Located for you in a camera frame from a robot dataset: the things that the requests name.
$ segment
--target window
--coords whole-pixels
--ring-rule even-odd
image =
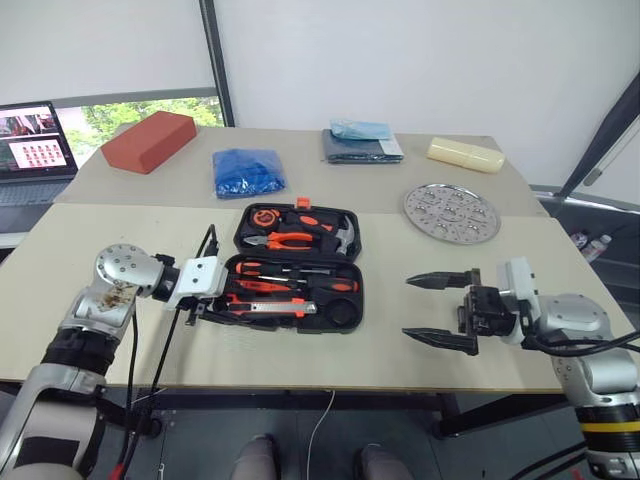
[[[123,123],[138,122],[159,110],[193,117],[197,125],[223,127],[218,97],[173,98],[58,108],[62,129],[80,168]]]

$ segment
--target yellow stripe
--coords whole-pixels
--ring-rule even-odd
[[[583,432],[615,433],[615,432],[640,432],[640,421],[620,423],[581,423]]]

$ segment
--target grey shoe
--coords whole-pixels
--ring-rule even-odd
[[[356,453],[355,480],[414,480],[402,461],[380,445],[370,443]]]
[[[238,455],[231,480],[278,480],[280,462],[275,439],[271,435],[257,435]]]

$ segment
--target laptop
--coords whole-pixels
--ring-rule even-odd
[[[77,171],[51,102],[0,106],[0,234],[31,230]]]

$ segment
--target perforated metal plate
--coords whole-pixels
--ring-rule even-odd
[[[412,190],[404,211],[420,230],[447,242],[486,242],[500,230],[500,214],[493,205],[455,185],[422,185]]]

